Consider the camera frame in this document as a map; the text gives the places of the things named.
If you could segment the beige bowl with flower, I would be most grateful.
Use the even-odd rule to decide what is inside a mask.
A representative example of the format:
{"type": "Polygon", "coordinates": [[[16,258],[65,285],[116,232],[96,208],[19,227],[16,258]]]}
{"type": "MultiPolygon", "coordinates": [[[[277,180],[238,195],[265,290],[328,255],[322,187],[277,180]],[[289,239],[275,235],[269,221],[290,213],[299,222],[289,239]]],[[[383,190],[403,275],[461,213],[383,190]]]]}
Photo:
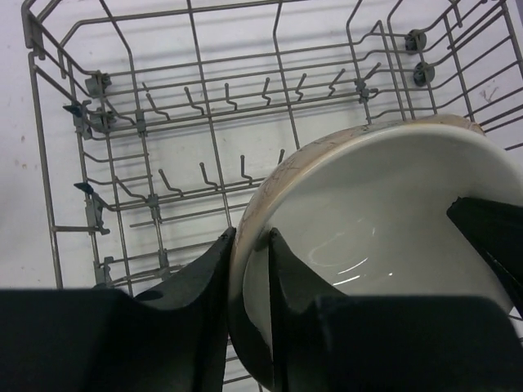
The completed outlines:
{"type": "Polygon", "coordinates": [[[337,131],[286,158],[249,201],[230,256],[229,329],[246,370],[272,388],[271,229],[344,294],[483,296],[511,310],[446,215],[460,197],[521,205],[522,170],[457,115],[337,131]]]}

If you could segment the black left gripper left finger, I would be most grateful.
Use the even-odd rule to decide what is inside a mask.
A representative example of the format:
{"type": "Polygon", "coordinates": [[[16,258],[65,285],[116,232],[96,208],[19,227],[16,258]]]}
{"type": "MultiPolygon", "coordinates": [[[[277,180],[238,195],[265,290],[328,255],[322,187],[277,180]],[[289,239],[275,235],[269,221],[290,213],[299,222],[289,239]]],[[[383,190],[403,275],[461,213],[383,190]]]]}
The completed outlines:
{"type": "Polygon", "coordinates": [[[219,391],[235,230],[137,296],[118,289],[1,293],[4,391],[219,391]]]}

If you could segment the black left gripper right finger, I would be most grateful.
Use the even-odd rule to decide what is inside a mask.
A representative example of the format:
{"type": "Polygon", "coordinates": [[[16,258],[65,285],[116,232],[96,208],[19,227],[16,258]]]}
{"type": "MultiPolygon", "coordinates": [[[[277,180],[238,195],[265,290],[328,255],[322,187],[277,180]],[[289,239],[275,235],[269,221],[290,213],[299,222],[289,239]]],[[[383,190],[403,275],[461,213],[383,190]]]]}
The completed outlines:
{"type": "Polygon", "coordinates": [[[348,296],[269,234],[276,391],[519,391],[522,345],[478,296],[348,296]]]}

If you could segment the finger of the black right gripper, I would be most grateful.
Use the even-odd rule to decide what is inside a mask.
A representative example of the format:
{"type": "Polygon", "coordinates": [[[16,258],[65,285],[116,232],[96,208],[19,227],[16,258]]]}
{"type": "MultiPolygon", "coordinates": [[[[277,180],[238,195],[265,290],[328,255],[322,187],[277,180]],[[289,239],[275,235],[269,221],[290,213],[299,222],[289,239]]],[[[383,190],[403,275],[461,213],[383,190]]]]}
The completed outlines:
{"type": "Polygon", "coordinates": [[[494,271],[510,299],[522,301],[522,207],[481,198],[457,198],[446,211],[494,271]]]}

